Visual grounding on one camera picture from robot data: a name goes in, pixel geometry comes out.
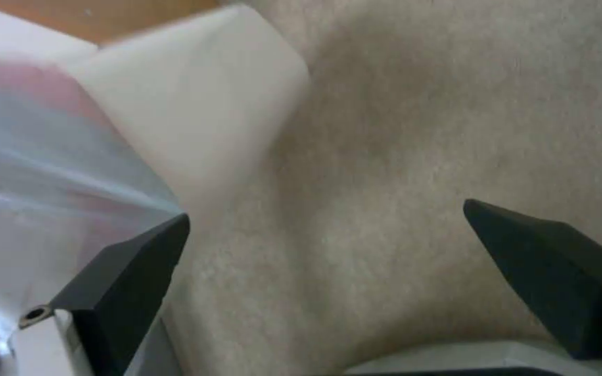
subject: translucent plastic bag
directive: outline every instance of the translucent plastic bag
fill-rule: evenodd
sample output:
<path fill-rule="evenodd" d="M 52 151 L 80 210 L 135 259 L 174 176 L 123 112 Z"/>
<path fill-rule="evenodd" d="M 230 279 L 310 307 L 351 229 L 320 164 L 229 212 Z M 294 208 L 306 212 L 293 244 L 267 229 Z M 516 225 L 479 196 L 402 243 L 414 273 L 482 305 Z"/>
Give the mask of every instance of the translucent plastic bag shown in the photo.
<path fill-rule="evenodd" d="M 179 212 L 79 85 L 0 64 L 0 352 L 96 252 Z"/>

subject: wooden floor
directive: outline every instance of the wooden floor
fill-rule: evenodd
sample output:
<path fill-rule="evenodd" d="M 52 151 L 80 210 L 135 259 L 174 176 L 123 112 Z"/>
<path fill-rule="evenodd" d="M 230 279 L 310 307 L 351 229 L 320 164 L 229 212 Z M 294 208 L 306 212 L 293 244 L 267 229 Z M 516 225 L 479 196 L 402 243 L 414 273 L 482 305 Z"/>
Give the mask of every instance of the wooden floor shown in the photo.
<path fill-rule="evenodd" d="M 0 0 L 2 12 L 103 43 L 217 7 L 217 0 Z"/>

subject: screw hole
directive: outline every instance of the screw hole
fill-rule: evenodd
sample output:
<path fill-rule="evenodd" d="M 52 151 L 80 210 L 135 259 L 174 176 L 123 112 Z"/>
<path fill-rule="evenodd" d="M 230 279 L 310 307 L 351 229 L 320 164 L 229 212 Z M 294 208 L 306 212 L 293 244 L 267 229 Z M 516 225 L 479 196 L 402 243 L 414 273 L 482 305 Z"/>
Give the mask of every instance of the screw hole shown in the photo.
<path fill-rule="evenodd" d="M 37 318 L 41 317 L 41 315 L 44 313 L 45 313 L 45 309 L 43 309 L 43 308 L 33 309 L 25 315 L 25 319 L 27 319 L 27 320 L 37 319 Z"/>

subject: plastic bag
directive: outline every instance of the plastic bag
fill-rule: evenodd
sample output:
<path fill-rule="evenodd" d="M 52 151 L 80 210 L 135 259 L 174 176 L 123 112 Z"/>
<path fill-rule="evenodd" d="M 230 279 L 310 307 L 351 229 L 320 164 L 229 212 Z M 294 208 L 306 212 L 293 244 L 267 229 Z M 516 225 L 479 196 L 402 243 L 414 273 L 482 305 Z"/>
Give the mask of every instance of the plastic bag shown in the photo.
<path fill-rule="evenodd" d="M 106 245 L 181 212 L 70 78 L 0 63 L 0 352 Z"/>

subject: beige carpet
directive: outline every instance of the beige carpet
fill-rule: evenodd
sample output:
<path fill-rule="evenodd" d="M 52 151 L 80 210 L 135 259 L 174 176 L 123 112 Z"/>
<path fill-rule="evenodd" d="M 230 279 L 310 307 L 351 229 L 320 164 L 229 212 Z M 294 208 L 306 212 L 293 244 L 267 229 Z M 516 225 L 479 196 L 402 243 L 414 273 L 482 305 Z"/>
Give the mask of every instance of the beige carpet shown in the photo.
<path fill-rule="evenodd" d="M 602 243 L 602 0 L 252 0 L 314 88 L 186 255 L 196 375 L 309 374 L 445 340 L 548 338 L 461 213 Z"/>

